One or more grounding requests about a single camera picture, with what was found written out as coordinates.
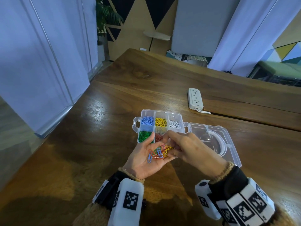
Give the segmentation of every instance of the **person's left hand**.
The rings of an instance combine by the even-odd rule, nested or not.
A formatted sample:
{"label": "person's left hand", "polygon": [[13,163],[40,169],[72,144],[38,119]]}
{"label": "person's left hand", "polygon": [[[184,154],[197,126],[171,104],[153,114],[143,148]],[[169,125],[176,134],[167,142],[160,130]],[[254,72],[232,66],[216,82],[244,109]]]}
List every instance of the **person's left hand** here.
{"label": "person's left hand", "polygon": [[122,167],[138,179],[145,179],[159,171],[166,163],[177,158],[176,156],[167,156],[163,159],[152,159],[148,163],[150,150],[154,151],[161,146],[163,142],[151,143],[154,140],[153,132],[145,141],[138,143],[130,154],[126,164]]}

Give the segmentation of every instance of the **clear plastic container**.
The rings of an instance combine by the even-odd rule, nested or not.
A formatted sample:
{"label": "clear plastic container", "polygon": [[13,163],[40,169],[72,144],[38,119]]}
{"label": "clear plastic container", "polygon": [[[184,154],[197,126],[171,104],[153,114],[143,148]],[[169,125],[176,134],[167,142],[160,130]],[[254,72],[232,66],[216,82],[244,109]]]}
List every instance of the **clear plastic container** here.
{"label": "clear plastic container", "polygon": [[[144,117],[152,117],[153,125],[141,124]],[[161,123],[161,126],[156,126],[156,118],[165,119],[166,126],[165,123]],[[137,121],[140,122],[139,128],[136,127]],[[162,135],[166,133],[168,130],[185,133],[185,127],[188,127],[188,132],[194,133],[203,143],[222,156],[225,160],[231,161],[238,167],[241,167],[241,161],[230,134],[227,129],[222,126],[183,122],[182,115],[179,113],[144,109],[141,111],[140,117],[134,118],[132,127],[138,134],[140,131],[155,132],[155,137],[157,137],[158,134]]]}

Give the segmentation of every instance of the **hand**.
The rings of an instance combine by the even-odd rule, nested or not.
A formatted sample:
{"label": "hand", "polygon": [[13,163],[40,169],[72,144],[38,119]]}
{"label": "hand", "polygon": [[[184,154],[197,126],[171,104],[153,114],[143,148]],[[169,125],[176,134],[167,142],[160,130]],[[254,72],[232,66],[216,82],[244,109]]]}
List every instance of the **hand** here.
{"label": "hand", "polygon": [[168,152],[168,156],[181,158],[211,178],[219,176],[226,168],[226,160],[193,133],[175,133],[169,130],[163,136],[163,143],[167,143],[169,138],[168,145],[174,149]]}
{"label": "hand", "polygon": [[152,159],[152,161],[148,163],[150,150],[154,151],[163,144],[163,142],[151,143],[154,140],[154,136],[155,133],[153,132],[145,141],[137,144],[126,161],[126,164],[122,167],[138,179],[145,179],[153,175],[166,163],[176,158],[176,156],[167,156],[163,159]]}

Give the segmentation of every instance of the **wooden table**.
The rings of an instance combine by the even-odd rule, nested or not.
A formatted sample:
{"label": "wooden table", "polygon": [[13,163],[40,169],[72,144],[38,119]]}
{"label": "wooden table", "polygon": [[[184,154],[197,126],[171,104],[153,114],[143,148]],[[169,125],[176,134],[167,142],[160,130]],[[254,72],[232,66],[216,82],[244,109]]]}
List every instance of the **wooden table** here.
{"label": "wooden table", "polygon": [[[189,87],[201,90],[206,110],[221,115],[190,110]],[[290,130],[300,130],[298,96],[296,87],[127,50],[92,81],[0,192],[0,225],[72,224],[137,144],[132,122],[142,109],[179,112],[187,122],[225,127],[245,174],[300,224],[301,132]],[[194,186],[201,179],[204,175],[180,159],[147,178],[144,196],[149,204],[140,225],[221,225],[198,203]]]}

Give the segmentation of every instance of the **plastic organizer box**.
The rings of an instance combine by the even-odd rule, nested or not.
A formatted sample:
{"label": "plastic organizer box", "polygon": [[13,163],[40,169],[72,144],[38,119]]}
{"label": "plastic organizer box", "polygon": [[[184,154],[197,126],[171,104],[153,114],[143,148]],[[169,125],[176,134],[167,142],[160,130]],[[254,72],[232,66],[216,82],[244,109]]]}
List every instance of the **plastic organizer box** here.
{"label": "plastic organizer box", "polygon": [[[136,126],[136,122],[140,122],[139,128]],[[227,129],[222,126],[183,122],[180,113],[144,109],[141,111],[140,117],[134,118],[132,127],[138,133],[138,143],[140,142],[139,140],[142,140],[142,135],[147,135],[151,132],[155,132],[154,142],[157,142],[158,138],[162,137],[168,130],[185,133],[185,127],[187,127],[188,132],[194,133],[203,143],[225,160],[231,161],[241,167],[241,162],[232,139]]]}

